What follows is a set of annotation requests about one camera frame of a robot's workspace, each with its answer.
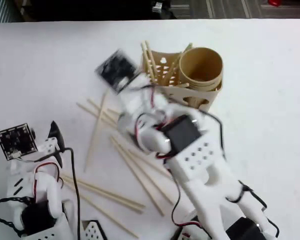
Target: wooden stick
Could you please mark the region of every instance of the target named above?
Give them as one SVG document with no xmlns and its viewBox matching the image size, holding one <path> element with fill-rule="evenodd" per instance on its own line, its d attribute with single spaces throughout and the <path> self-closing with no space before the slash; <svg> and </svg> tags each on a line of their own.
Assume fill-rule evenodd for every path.
<svg viewBox="0 0 300 240">
<path fill-rule="evenodd" d="M 64 180 L 65 180 L 66 182 L 68 182 L 68 183 L 71 183 L 71 184 L 72 184 L 72 182 L 73 182 L 73 180 L 71 180 L 71 179 L 69 179 L 69 178 L 66 178 L 66 177 L 64 178 Z M 95 193 L 95 194 L 99 194 L 99 195 L 101 195 L 101 196 L 103 196 L 103 197 L 105 197 L 105 198 L 108 198 L 108 199 L 110 199 L 110 200 L 113 200 L 113 201 L 115 201 L 115 202 L 117 202 L 117 203 L 119 203 L 119 204 L 125 206 L 126 208 L 129 208 L 129 209 L 131 209 L 131 210 L 137 212 L 138 214 L 142 214 L 142 213 L 143 213 L 143 210 L 142 210 L 142 209 L 140 209 L 139 207 L 137 207 L 137 206 L 135 206 L 135 205 L 133 205 L 133 204 L 131 204 L 131 203 L 129 203 L 129 202 L 126 202 L 126 201 L 124 201 L 124 200 L 122 200 L 122 199 L 120 199 L 120 198 L 114 197 L 114 196 L 112 196 L 112 195 L 110 195 L 110 194 L 107 194 L 107 193 L 105 193 L 105 192 L 103 192 L 103 191 L 97 190 L 97 189 L 95 189 L 95 188 L 93 188 L 93 187 L 91 187 L 91 186 L 85 185 L 85 184 L 83 184 L 83 183 L 81 183 L 81 182 L 78 182 L 78 184 L 79 184 L 80 186 L 82 186 L 83 188 L 88 189 L 89 191 L 91 191 L 91 192 L 93 192 L 93 193 Z"/>
<path fill-rule="evenodd" d="M 151 81 L 152 81 L 152 83 L 155 83 L 156 82 L 155 81 L 155 75 L 154 75 L 154 72 L 152 71 L 152 68 L 150 66 L 149 58 L 148 58 L 148 55 L 147 55 L 147 52 L 146 52 L 146 48 L 145 48 L 143 42 L 141 43 L 141 48 L 142 48 L 142 53 L 143 53 L 144 61 L 146 63 L 146 66 L 148 67 L 148 71 L 150 73 Z"/>
<path fill-rule="evenodd" d="M 96 104 L 96 102 L 94 102 L 91 98 L 87 99 L 88 103 L 90 103 L 98 112 L 100 112 L 100 107 Z M 108 113 L 103 112 L 104 116 L 109 119 L 109 121 L 111 121 L 113 124 L 117 124 L 117 121 L 115 121 Z"/>
<path fill-rule="evenodd" d="M 157 165 L 155 165 L 153 162 L 147 161 L 145 160 L 142 156 L 138 155 L 137 153 L 135 153 L 132 150 L 129 150 L 129 153 L 131 153 L 134 157 L 140 159 L 141 161 L 143 161 L 144 163 L 148 164 L 150 167 L 152 167 L 154 170 L 156 170 L 158 173 L 160 173 L 161 175 L 165 176 L 166 178 L 173 180 L 171 175 L 168 173 L 167 170 L 164 170 L 160 167 L 158 167 Z"/>
<path fill-rule="evenodd" d="M 181 52 L 177 58 L 173 61 L 173 63 L 170 66 L 169 71 L 166 73 L 164 79 L 163 79 L 163 84 L 164 85 L 169 85 L 169 80 L 171 79 L 172 75 L 174 74 L 175 71 L 177 71 L 179 69 L 179 59 L 181 57 L 182 54 L 184 54 L 185 51 L 189 50 L 192 48 L 192 43 L 189 43 L 189 45 L 185 48 L 185 50 L 183 52 Z"/>
<path fill-rule="evenodd" d="M 178 88 L 188 88 L 189 87 L 189 83 L 188 82 L 182 83 L 182 84 L 176 85 L 176 87 L 178 87 Z"/>
<path fill-rule="evenodd" d="M 145 41 L 145 45 L 146 45 L 146 48 L 147 48 L 147 52 L 149 53 L 149 57 L 150 57 L 150 61 L 151 61 L 151 64 L 152 64 L 154 76 L 155 76 L 156 79 L 158 79 L 157 65 L 156 65 L 154 56 L 152 54 L 152 51 L 150 49 L 149 42 Z"/>
<path fill-rule="evenodd" d="M 65 179 L 69 179 L 69 180 L 73 181 L 73 178 L 72 178 L 72 177 L 67 176 L 67 175 L 65 175 L 65 174 L 62 174 L 62 177 L 64 177 Z M 117 193 L 114 193 L 114 192 L 111 192 L 111 191 L 109 191 L 109 190 L 103 189 L 103 188 L 101 188 L 101 187 L 99 187 L 99 186 L 97 186 L 97 185 L 90 184 L 90 183 L 85 182 L 85 181 L 83 181 L 83 180 L 81 180 L 81 179 L 78 179 L 78 178 L 77 178 L 76 181 L 77 181 L 78 183 L 83 184 L 83 185 L 89 186 L 90 188 L 96 189 L 96 190 L 98 190 L 98 191 L 100 191 L 100 192 L 104 192 L 104 193 L 106 193 L 106 194 L 108 194 L 108 195 L 111 195 L 111 196 L 113 196 L 113 197 L 116 197 L 116 198 L 118 198 L 118 199 L 122 199 L 122 200 L 124 200 L 124 201 L 126 201 L 126 202 L 128 202 L 128 203 L 131 203 L 131 204 L 133 204 L 133 205 L 135 205 L 135 206 L 138 206 L 139 208 L 145 208 L 145 207 L 146 207 L 145 205 L 143 205 L 143 204 L 141 204 L 141 203 L 139 203 L 139 202 L 137 202 L 137 201 L 131 200 L 131 199 L 126 198 L 126 197 L 124 197 L 124 196 L 121 196 L 121 195 L 119 195 L 119 194 L 117 194 Z"/>
<path fill-rule="evenodd" d="M 73 192 L 75 192 L 75 188 L 73 187 L 72 184 L 66 183 L 65 185 L 67 187 L 69 187 Z M 97 206 L 95 203 L 93 203 L 89 198 L 87 198 L 84 195 L 80 195 L 80 198 L 82 198 L 83 200 L 85 200 L 88 204 L 90 204 L 93 208 L 95 208 L 96 210 L 98 210 L 99 212 L 101 212 L 103 215 L 105 215 L 107 218 L 109 218 L 112 222 L 114 222 L 118 227 L 120 227 L 122 230 L 124 230 L 126 233 L 134 236 L 135 238 L 139 238 L 134 232 L 132 232 L 131 230 L 129 230 L 128 228 L 126 228 L 122 223 L 120 223 L 117 219 L 115 219 L 113 216 L 111 216 L 110 213 L 106 212 L 103 207 L 99 207 Z"/>
<path fill-rule="evenodd" d="M 130 158 L 132 162 L 140 169 L 140 171 L 150 180 L 150 182 L 155 186 L 156 189 L 162 194 L 162 196 L 171 204 L 174 204 L 174 201 L 165 193 L 165 191 L 153 180 L 153 178 L 144 170 L 144 168 L 134 159 L 133 155 L 124 149 L 120 144 L 119 147 L 125 152 L 125 154 Z"/>
<path fill-rule="evenodd" d="M 117 112 L 117 111 L 115 111 L 115 110 L 113 110 L 113 109 L 111 109 L 111 108 L 108 108 L 107 111 L 109 111 L 110 113 L 113 113 L 113 114 L 115 114 L 115 115 L 120 115 L 119 112 Z"/>
<path fill-rule="evenodd" d="M 136 179 L 139 181 L 139 183 L 141 184 L 141 186 L 143 187 L 143 189 L 145 190 L 145 192 L 150 197 L 151 201 L 153 202 L 153 204 L 156 207 L 156 209 L 159 211 L 160 215 L 164 216 L 165 215 L 164 211 L 160 208 L 159 204 L 156 202 L 154 196 L 150 193 L 150 191 L 146 187 L 146 184 L 143 182 L 143 180 L 141 179 L 141 177 L 139 176 L 139 174 L 135 171 L 135 169 L 133 168 L 130 160 L 126 157 L 124 151 L 122 151 L 122 149 L 120 149 L 119 144 L 117 143 L 117 141 L 115 140 L 115 138 L 113 136 L 111 136 L 110 139 L 113 142 L 113 144 L 114 144 L 116 150 L 118 151 L 118 153 L 121 155 L 121 157 L 123 158 L 123 160 L 125 161 L 125 163 L 127 164 L 127 166 L 130 168 L 130 170 L 133 173 L 133 175 L 136 177 Z"/>
<path fill-rule="evenodd" d="M 105 92 L 105 94 L 103 94 L 102 100 L 101 100 L 101 109 L 100 109 L 100 113 L 99 113 L 99 118 L 96 120 L 96 123 L 94 125 L 94 130 L 93 130 L 93 134 L 92 134 L 92 138 L 91 138 L 91 142 L 90 142 L 90 146 L 88 149 L 88 155 L 85 161 L 85 166 L 84 166 L 84 172 L 86 172 L 87 167 L 89 165 L 89 163 L 91 162 L 91 158 L 92 158 L 92 153 L 95 149 L 95 147 L 97 146 L 97 142 L 98 142 L 98 130 L 99 130 L 99 126 L 101 124 L 99 124 L 99 120 L 102 118 L 103 115 L 103 109 L 104 109 L 104 103 L 105 103 L 105 99 L 106 99 L 106 95 L 107 92 Z"/>
<path fill-rule="evenodd" d="M 87 108 L 86 106 L 83 106 L 81 103 L 77 102 L 76 103 L 78 105 L 79 108 L 82 108 L 83 110 L 85 110 L 86 112 L 88 112 L 89 114 L 95 116 L 96 118 L 98 118 L 98 115 L 93 112 L 92 110 L 90 110 L 89 108 Z"/>
</svg>

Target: red object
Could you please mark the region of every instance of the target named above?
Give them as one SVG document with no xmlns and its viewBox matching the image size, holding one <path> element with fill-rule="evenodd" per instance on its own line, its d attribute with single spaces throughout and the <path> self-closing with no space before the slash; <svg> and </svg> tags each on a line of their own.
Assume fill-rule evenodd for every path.
<svg viewBox="0 0 300 240">
<path fill-rule="evenodd" d="M 268 0 L 268 3 L 272 6 L 279 7 L 282 3 L 282 0 Z"/>
</svg>

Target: black cable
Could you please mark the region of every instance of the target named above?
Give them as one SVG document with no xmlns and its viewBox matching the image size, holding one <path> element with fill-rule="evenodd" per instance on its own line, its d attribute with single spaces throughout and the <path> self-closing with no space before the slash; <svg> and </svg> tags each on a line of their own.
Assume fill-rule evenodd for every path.
<svg viewBox="0 0 300 240">
<path fill-rule="evenodd" d="M 28 197 L 28 196 L 24 196 L 24 197 L 5 197 L 5 198 L 0 199 L 0 203 L 5 203 L 5 202 L 9 202 L 9 201 L 24 203 L 28 206 L 28 205 L 30 205 L 34 202 L 34 199 L 31 198 L 31 197 Z M 17 229 L 12 221 L 6 221 L 6 220 L 0 218 L 0 223 L 3 223 L 5 225 L 7 225 L 8 227 L 12 228 L 19 237 L 21 237 L 21 235 L 25 233 L 24 230 Z"/>
<path fill-rule="evenodd" d="M 209 117 L 211 117 L 212 119 L 214 119 L 218 124 L 219 124 L 219 129 L 220 129 L 220 147 L 222 150 L 222 155 L 225 161 L 227 161 L 226 158 L 226 152 L 225 152 L 225 144 L 224 144 L 224 127 L 222 124 L 222 121 L 217 118 L 216 116 L 212 115 L 211 113 L 208 113 L 207 111 L 198 109 L 202 114 L 204 115 L 208 115 Z"/>
<path fill-rule="evenodd" d="M 80 195 L 79 195 L 79 189 L 78 189 L 77 178 L 76 178 L 75 155 L 74 155 L 74 150 L 71 147 L 66 147 L 63 151 L 67 151 L 67 150 L 69 150 L 71 152 L 72 177 L 73 177 L 73 183 L 74 183 L 76 201 L 77 201 L 77 240 L 80 240 L 81 239 L 81 236 L 80 236 Z"/>
<path fill-rule="evenodd" d="M 176 201 L 176 203 L 175 203 L 175 205 L 174 205 L 174 207 L 172 209 L 172 212 L 171 212 L 171 220 L 172 220 L 172 222 L 174 223 L 174 225 L 176 225 L 178 227 L 185 227 L 185 226 L 195 225 L 198 228 L 202 229 L 209 236 L 209 238 L 212 239 L 212 237 L 210 236 L 210 234 L 207 232 L 207 230 L 200 223 L 194 223 L 194 222 L 190 221 L 189 223 L 179 224 L 179 223 L 175 222 L 174 213 L 175 213 L 175 210 L 176 210 L 176 208 L 177 208 L 177 206 L 178 206 L 178 204 L 180 202 L 180 199 L 181 199 L 181 191 L 180 191 L 180 187 L 179 187 L 179 184 L 178 184 L 176 178 L 173 175 L 172 175 L 172 178 L 173 178 L 173 181 L 174 181 L 174 183 L 176 185 L 176 188 L 178 190 L 178 199 L 177 199 L 177 201 Z"/>
</svg>

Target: white table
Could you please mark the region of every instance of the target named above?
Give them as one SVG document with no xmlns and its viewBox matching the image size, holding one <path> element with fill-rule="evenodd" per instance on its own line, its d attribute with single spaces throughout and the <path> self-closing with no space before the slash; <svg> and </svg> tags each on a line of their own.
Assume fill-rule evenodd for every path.
<svg viewBox="0 0 300 240">
<path fill-rule="evenodd" d="M 111 154 L 109 128 L 100 132 L 93 169 L 83 174 L 95 120 L 75 102 L 92 97 L 99 103 L 106 86 L 96 79 L 95 67 L 118 48 L 139 63 L 143 40 L 159 52 L 181 51 L 192 42 L 222 56 L 224 88 L 210 111 L 223 121 L 229 164 L 267 202 L 266 213 L 282 237 L 300 239 L 300 20 L 0 24 L 0 130 L 27 122 L 42 142 L 55 120 L 66 145 L 74 148 L 79 177 L 148 207 L 137 215 L 102 197 L 95 201 L 140 239 L 168 239 L 175 230 L 172 207 L 162 199 L 166 216 L 160 217 L 122 159 Z M 0 198 L 7 166 L 0 148 Z M 70 172 L 70 162 L 66 169 Z M 162 185 L 177 197 L 172 183 Z M 191 208 L 180 206 L 179 219 Z M 83 201 L 81 209 L 83 218 L 100 220 L 108 239 L 133 239 Z M 4 204 L 0 216 L 11 219 Z M 0 239 L 17 238 L 0 223 Z"/>
</svg>

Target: red wire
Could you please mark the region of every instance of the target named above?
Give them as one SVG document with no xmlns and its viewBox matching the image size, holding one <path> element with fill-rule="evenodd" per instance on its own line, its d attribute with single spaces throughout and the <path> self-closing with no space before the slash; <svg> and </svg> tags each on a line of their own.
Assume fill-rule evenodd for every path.
<svg viewBox="0 0 300 240">
<path fill-rule="evenodd" d="M 57 169 L 57 177 L 56 177 L 56 181 L 59 181 L 60 178 L 60 170 L 58 165 L 55 162 L 49 161 L 49 162 L 45 162 L 40 164 L 39 166 L 37 166 L 34 170 L 34 185 L 33 185 L 33 195 L 34 195 L 34 201 L 37 201 L 37 180 L 36 180 L 36 173 L 38 172 L 38 169 L 40 167 L 46 166 L 46 165 L 55 165 L 56 169 Z"/>
</svg>

